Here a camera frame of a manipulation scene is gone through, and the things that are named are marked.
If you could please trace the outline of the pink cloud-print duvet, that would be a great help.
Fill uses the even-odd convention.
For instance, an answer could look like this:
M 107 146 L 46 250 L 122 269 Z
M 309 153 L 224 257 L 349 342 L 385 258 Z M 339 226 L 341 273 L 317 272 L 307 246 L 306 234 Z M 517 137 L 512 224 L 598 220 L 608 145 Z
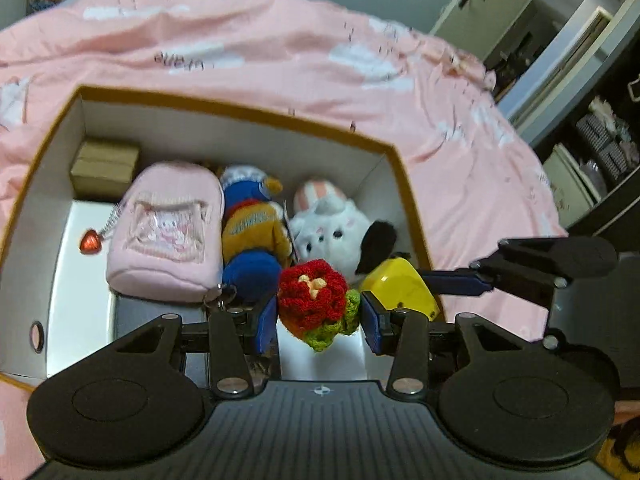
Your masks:
M 392 222 L 413 261 L 454 269 L 500 240 L 560 236 L 534 151 L 495 78 L 445 40 L 318 0 L 74 0 L 1 34 L 1 474 L 43 458 L 35 386 L 166 304 L 120 299 L 78 249 L 110 207 L 78 200 L 85 138 L 139 165 L 253 165 L 287 196 L 333 182 Z

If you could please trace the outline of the white striped-hat plush rabbit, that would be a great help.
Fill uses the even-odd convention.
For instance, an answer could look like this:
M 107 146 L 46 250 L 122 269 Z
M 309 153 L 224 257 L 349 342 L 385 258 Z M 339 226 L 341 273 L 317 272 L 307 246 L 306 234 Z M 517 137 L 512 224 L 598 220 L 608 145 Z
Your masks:
M 395 227 L 369 219 L 342 190 L 328 180 L 308 180 L 293 197 L 288 220 L 299 263 L 323 260 L 356 284 L 393 252 Z

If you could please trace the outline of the white bedroom door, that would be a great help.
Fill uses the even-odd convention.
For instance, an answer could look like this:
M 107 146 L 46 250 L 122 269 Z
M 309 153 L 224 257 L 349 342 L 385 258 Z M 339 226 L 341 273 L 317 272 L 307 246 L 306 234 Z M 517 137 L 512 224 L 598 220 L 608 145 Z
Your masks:
M 433 36 L 484 61 L 532 0 L 450 0 Z

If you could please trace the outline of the orange cardboard storage box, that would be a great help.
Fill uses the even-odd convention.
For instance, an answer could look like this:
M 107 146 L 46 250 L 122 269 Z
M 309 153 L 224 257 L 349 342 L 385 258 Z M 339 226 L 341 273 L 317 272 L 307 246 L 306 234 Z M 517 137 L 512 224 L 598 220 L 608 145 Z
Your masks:
M 299 110 L 277 113 L 162 92 L 82 86 L 37 138 L 32 163 L 1 231 L 1 370 L 38 385 L 107 344 L 114 301 L 104 255 L 81 255 L 88 230 L 140 172 L 183 160 L 216 171 L 250 165 L 282 184 L 291 203 L 312 178 L 334 183 L 373 220 L 390 222 L 396 247 L 431 266 L 416 196 L 394 140 L 359 122 L 334 126 Z

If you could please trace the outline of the yellow plastic toy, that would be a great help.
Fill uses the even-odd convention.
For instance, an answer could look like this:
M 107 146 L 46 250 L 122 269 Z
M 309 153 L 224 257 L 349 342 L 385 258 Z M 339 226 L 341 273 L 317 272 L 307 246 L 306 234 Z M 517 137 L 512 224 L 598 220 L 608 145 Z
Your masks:
M 404 308 L 421 312 L 433 322 L 440 307 L 421 275 L 405 258 L 390 258 L 379 264 L 360 283 L 360 292 L 372 292 L 386 310 Z

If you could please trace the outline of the dark storage shelf unit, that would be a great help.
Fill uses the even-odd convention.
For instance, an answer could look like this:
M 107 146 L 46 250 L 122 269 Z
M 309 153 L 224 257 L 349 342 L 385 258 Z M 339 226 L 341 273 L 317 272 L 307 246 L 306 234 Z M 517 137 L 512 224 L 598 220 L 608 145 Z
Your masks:
M 614 64 L 535 148 L 560 225 L 639 249 L 639 61 Z

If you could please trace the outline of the red crochet flower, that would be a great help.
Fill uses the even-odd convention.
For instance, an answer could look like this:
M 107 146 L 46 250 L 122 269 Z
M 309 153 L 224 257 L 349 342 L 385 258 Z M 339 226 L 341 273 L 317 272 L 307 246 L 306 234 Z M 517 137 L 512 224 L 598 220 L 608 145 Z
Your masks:
M 349 336 L 359 326 L 360 292 L 322 259 L 283 270 L 277 303 L 284 327 L 314 352 L 323 352 L 336 336 Z

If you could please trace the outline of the red heart keychain charm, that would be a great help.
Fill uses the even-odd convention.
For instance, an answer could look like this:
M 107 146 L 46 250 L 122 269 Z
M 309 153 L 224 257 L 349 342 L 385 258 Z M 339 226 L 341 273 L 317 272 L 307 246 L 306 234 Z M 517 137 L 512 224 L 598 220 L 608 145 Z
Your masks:
M 86 256 L 96 255 L 102 250 L 103 236 L 96 230 L 90 229 L 81 237 L 79 251 Z

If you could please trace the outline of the blue duck plush toy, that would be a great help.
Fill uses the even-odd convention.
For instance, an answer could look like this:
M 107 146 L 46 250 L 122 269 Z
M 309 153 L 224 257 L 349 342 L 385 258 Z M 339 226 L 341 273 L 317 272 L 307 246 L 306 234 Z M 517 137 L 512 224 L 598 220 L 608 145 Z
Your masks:
M 256 302 L 278 289 L 279 276 L 293 261 L 293 246 L 276 202 L 282 183 L 255 166 L 224 168 L 222 256 L 224 284 L 244 302 Z

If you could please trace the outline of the small gold gift box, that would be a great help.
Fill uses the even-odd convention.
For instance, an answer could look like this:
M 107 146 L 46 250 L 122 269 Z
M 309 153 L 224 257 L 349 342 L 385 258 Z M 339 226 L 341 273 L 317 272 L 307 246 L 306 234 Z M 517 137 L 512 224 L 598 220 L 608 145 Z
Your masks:
M 118 202 L 134 180 L 139 155 L 137 144 L 85 139 L 70 166 L 70 182 L 76 197 Z

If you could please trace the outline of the pink mini backpack pouch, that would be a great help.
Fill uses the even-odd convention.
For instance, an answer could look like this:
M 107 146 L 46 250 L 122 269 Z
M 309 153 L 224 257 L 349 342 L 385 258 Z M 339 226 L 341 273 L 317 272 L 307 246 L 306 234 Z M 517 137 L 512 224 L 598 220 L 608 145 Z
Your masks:
M 213 171 L 157 162 L 128 188 L 108 242 L 106 281 L 114 292 L 197 304 L 221 284 L 224 192 Z

